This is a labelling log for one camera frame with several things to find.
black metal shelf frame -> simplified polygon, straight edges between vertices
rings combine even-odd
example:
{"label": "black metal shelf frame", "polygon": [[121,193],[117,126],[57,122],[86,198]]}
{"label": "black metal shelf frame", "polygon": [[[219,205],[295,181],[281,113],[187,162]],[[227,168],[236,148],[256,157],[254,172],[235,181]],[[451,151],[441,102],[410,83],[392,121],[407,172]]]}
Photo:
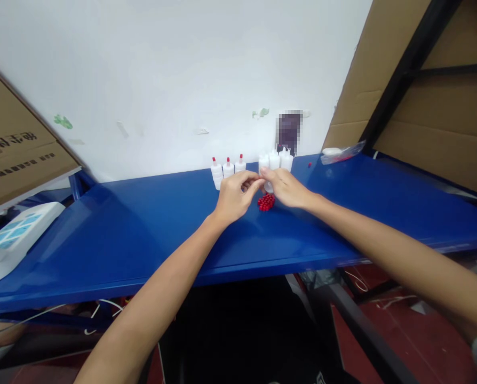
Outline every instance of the black metal shelf frame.
{"label": "black metal shelf frame", "polygon": [[461,0],[432,0],[429,4],[361,135],[360,141],[365,140],[364,154],[372,155],[374,153],[374,144],[415,78],[477,73],[477,64],[422,69],[434,44],[438,41],[460,3]]}

blue table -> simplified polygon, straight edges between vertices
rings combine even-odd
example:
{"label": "blue table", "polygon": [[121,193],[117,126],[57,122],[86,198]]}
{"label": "blue table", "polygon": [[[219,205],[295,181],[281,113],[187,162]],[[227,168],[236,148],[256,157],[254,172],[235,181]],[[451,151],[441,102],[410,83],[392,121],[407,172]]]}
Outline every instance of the blue table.
{"label": "blue table", "polygon": [[[248,164],[257,171],[258,164]],[[477,249],[477,208],[369,157],[322,165],[294,159],[310,190],[386,223],[440,252]],[[256,200],[210,252],[196,284],[332,268],[362,256],[311,215]],[[136,293],[215,207],[210,171],[96,185],[57,218],[0,281],[0,313]]]}

white cable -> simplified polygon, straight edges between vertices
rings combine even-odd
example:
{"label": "white cable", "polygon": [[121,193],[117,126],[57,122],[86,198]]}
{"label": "white cable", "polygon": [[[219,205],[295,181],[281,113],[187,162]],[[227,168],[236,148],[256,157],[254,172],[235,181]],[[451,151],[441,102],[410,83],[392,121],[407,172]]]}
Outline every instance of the white cable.
{"label": "white cable", "polygon": [[[93,311],[93,314],[91,315],[91,318],[93,318],[93,317],[96,315],[96,312],[98,312],[98,309],[100,309],[100,303],[98,303],[98,306],[97,306],[96,309]],[[93,333],[95,333],[95,332],[96,332],[96,330],[91,331],[91,332],[88,332],[87,329],[84,330],[84,334],[85,334],[86,336],[89,336],[90,334],[93,334]]]}
{"label": "white cable", "polygon": [[397,302],[397,301],[401,301],[401,300],[405,300],[405,299],[411,299],[411,298],[415,298],[415,297],[416,297],[415,295],[396,296],[396,297],[393,297],[393,298],[370,300],[370,302],[381,302],[381,301],[390,300],[390,301],[389,301],[387,304],[385,304],[383,307],[380,307],[379,304],[377,305],[377,308],[386,309],[386,308],[388,308],[391,304],[393,304],[393,303],[395,303],[395,302]]}
{"label": "white cable", "polygon": [[365,282],[364,282],[362,279],[360,279],[360,278],[357,277],[357,276],[354,276],[354,275],[353,275],[352,273],[350,273],[350,272],[345,271],[345,273],[348,274],[348,275],[351,275],[351,276],[354,277],[357,281],[359,281],[361,284],[363,284],[363,286],[364,286],[365,288],[360,287],[360,286],[357,284],[357,282],[354,283],[354,285],[356,285],[360,290],[362,290],[363,292],[368,291],[368,287],[367,287],[367,285],[365,284]]}
{"label": "white cable", "polygon": [[396,297],[394,298],[392,301],[389,301],[388,304],[386,304],[383,309],[386,309],[388,308],[391,304],[395,303],[395,302],[398,302],[398,301],[401,301],[401,300],[405,300],[405,299],[410,299],[410,298],[413,298],[413,297],[416,297],[415,295],[409,295],[409,296],[402,296],[402,297]]}
{"label": "white cable", "polygon": [[[98,301],[103,301],[103,302],[106,302],[106,303],[108,303],[108,304],[112,304],[114,307],[119,308],[119,311],[117,311],[116,313],[114,313],[114,314],[112,315],[112,317],[116,316],[118,313],[120,313],[120,312],[124,309],[122,306],[119,306],[118,304],[116,304],[116,303],[114,303],[114,302],[112,302],[112,301],[110,301],[110,300],[98,299]],[[96,312],[98,312],[98,309],[100,309],[100,303],[98,303],[98,306],[96,307],[96,309],[94,310],[93,314],[91,315],[91,318],[94,318],[94,316],[96,315]],[[93,333],[95,333],[95,332],[96,332],[96,330],[91,331],[91,332],[88,332],[87,329],[84,330],[84,334],[85,334],[86,336],[89,336],[89,335],[91,335],[91,334],[93,334]]]}
{"label": "white cable", "polygon": [[56,307],[47,309],[47,310],[45,310],[45,311],[43,311],[43,312],[41,312],[41,313],[38,313],[37,315],[31,316],[31,317],[29,317],[28,319],[25,319],[25,320],[23,320],[23,321],[20,321],[19,323],[16,323],[16,324],[13,324],[13,325],[11,325],[11,326],[8,326],[7,328],[1,329],[1,330],[0,330],[0,333],[1,333],[1,332],[4,332],[4,331],[7,331],[7,330],[9,330],[9,329],[11,329],[11,328],[14,328],[14,327],[16,327],[17,325],[26,323],[27,321],[30,321],[30,320],[32,320],[33,318],[36,318],[36,317],[41,316],[41,315],[44,315],[44,314],[47,313],[47,312],[53,311],[54,309],[63,307],[63,306],[65,306],[65,305],[66,305],[66,304],[61,304],[61,305],[58,305],[58,306],[56,306]]}
{"label": "white cable", "polygon": [[119,306],[118,304],[110,301],[110,300],[105,300],[105,299],[98,299],[98,301],[103,301],[103,302],[106,302],[108,304],[112,304],[114,307],[117,307],[120,309],[120,312],[124,309],[123,307]]}

green wall stain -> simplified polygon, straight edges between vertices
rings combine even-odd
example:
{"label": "green wall stain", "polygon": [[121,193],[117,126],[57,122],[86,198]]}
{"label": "green wall stain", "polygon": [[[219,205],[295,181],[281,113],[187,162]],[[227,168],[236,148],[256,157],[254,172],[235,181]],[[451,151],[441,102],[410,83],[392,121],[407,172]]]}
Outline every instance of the green wall stain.
{"label": "green wall stain", "polygon": [[256,120],[259,120],[261,117],[267,116],[269,114],[270,108],[262,108],[260,113],[253,111],[253,118],[256,117]]}
{"label": "green wall stain", "polygon": [[62,125],[66,129],[73,129],[73,126],[71,125],[69,120],[66,118],[66,116],[61,117],[61,115],[55,115],[53,118],[53,122],[56,124]]}
{"label": "green wall stain", "polygon": [[269,114],[269,109],[270,108],[262,108],[260,111],[260,117],[267,116]]}

red floor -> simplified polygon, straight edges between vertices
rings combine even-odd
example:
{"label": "red floor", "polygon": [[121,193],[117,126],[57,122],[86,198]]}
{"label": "red floor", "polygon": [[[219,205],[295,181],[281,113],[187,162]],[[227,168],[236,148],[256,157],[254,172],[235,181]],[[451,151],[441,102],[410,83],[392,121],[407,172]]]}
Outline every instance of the red floor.
{"label": "red floor", "polygon": [[[368,288],[387,280],[374,265],[348,267],[347,271],[363,279]],[[388,297],[399,295],[407,293],[392,292]],[[383,309],[386,303],[371,302],[361,309],[420,383],[476,382],[470,347],[444,317],[436,312],[417,313],[409,307],[409,300]],[[345,369],[365,384],[382,383],[340,314],[334,313]]]}
{"label": "red floor", "polygon": [[[368,288],[387,280],[374,265],[347,267],[362,279]],[[388,297],[406,295],[391,292]],[[464,384],[476,381],[476,372],[469,346],[457,331],[438,313],[421,315],[410,309],[413,302],[403,300],[383,309],[388,301],[361,306],[384,340],[403,360],[422,384]],[[340,314],[333,309],[345,369],[364,384],[382,383],[363,350],[351,334]],[[11,375],[11,384],[72,383],[87,354],[58,359],[44,364],[21,367]],[[162,384],[162,367],[154,354],[148,384]]]}

